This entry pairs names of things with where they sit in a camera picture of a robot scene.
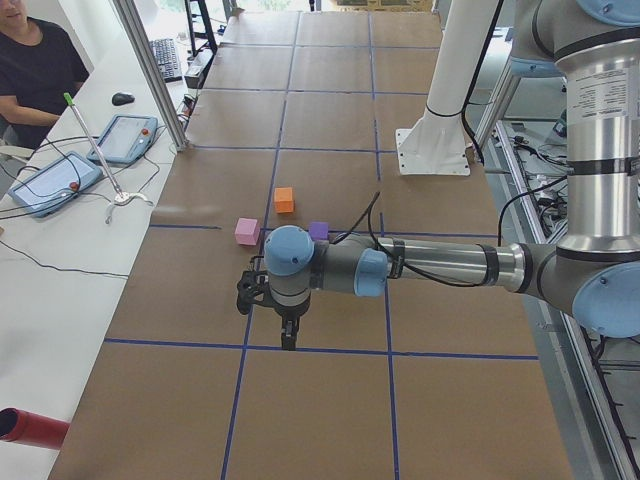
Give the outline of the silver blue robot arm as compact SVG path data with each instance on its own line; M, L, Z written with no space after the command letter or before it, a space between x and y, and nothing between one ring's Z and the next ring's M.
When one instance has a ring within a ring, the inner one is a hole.
M311 293L375 297L390 279L501 286L545 301L610 338L639 332L639 5L635 1L520 1L512 70L567 82L566 234L550 244L454 244L343 233L315 241L282 226L263 267L238 283L237 306L275 310L296 346Z

